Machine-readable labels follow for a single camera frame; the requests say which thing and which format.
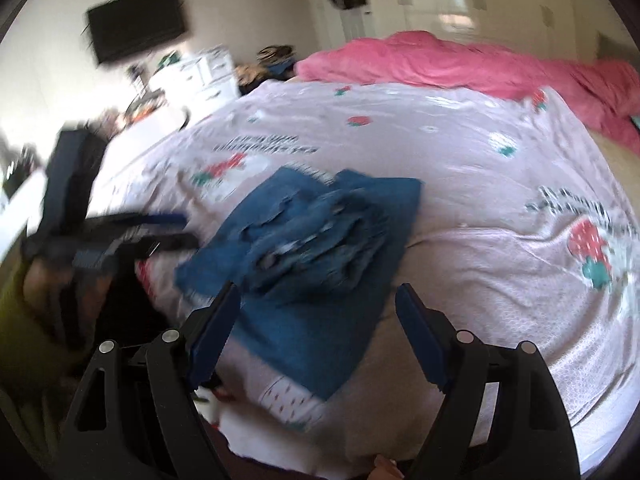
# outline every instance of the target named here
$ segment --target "pink blanket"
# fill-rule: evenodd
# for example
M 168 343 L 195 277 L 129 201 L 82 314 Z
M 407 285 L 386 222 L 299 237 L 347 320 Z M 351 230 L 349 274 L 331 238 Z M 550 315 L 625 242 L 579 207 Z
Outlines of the pink blanket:
M 304 81 L 465 86 L 515 100 L 551 86 L 584 124 L 640 155 L 640 136 L 629 120 L 640 114 L 640 77 L 622 61 L 541 60 L 502 46 L 462 45 L 409 31 L 318 52 L 297 63 L 296 71 Z

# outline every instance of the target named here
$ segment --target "white dresser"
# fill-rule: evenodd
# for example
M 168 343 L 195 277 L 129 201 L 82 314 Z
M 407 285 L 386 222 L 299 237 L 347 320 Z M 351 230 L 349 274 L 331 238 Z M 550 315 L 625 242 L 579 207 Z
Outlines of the white dresser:
M 192 124 L 240 97 L 231 54 L 224 46 L 159 70 L 149 86 L 163 89 L 171 105 L 186 106 Z

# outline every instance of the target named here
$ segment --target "bed sheet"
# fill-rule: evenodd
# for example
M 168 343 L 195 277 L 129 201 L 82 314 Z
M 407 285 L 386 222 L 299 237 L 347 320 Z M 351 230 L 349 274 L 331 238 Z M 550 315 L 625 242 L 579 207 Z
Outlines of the bed sheet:
M 208 240 L 282 165 L 321 180 L 344 168 L 420 178 L 420 212 L 393 285 L 411 282 L 428 306 L 487 343 L 536 342 L 585 471 L 640 399 L 638 221 L 584 126 L 552 89 L 541 95 L 513 102 L 468 89 L 268 82 L 147 153 L 95 195 L 92 210 L 180 209 Z M 176 320 L 194 307 L 172 287 L 188 257 L 154 258 L 141 275 L 156 307 Z M 232 340 L 221 368 L 239 397 L 265 411 L 269 384 L 286 381 Z M 494 394 L 475 443 L 486 439 Z M 414 456 L 441 402 L 390 296 L 354 376 L 304 435 L 288 433 L 319 446 L 308 463 L 267 452 L 268 438 L 256 443 L 238 420 L 227 436 L 239 454 L 346 478 L 377 452 Z

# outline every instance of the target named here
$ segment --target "person's hand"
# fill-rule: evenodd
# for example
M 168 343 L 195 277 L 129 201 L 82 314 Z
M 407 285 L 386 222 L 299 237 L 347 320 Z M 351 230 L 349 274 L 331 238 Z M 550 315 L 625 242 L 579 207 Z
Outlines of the person's hand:
M 367 480 L 398 480 L 404 478 L 404 475 L 396 467 L 396 463 L 388 458 L 378 455 L 373 462 L 376 467 L 369 475 Z
M 40 258 L 31 264 L 22 285 L 24 303 L 30 314 L 50 332 L 54 331 L 57 313 L 52 310 L 52 298 L 73 279 L 72 269 L 55 269 Z M 82 291 L 78 301 L 78 323 L 83 336 L 93 332 L 104 300 L 111 286 L 111 276 L 96 277 Z

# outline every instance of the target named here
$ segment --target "silver screw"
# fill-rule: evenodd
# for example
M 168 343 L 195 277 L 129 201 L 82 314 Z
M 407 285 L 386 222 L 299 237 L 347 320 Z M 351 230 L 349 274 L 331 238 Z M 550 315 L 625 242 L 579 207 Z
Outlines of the silver screw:
M 98 350 L 100 351 L 101 354 L 108 354 L 109 352 L 111 352 L 111 350 L 115 348 L 115 346 L 116 346 L 116 343 L 114 343 L 111 340 L 107 340 L 100 343 L 100 346 L 98 346 Z
M 171 329 L 171 330 L 167 330 L 165 333 L 162 334 L 162 341 L 164 341 L 165 343 L 173 343 L 174 341 L 178 341 L 179 337 L 180 337 L 180 332 L 178 332 L 177 330 Z
M 524 341 L 520 345 L 520 348 L 522 348 L 522 351 L 525 354 L 535 354 L 537 350 L 536 346 L 531 341 Z
M 474 341 L 474 335 L 467 330 L 461 330 L 456 334 L 456 339 L 464 344 L 469 344 Z

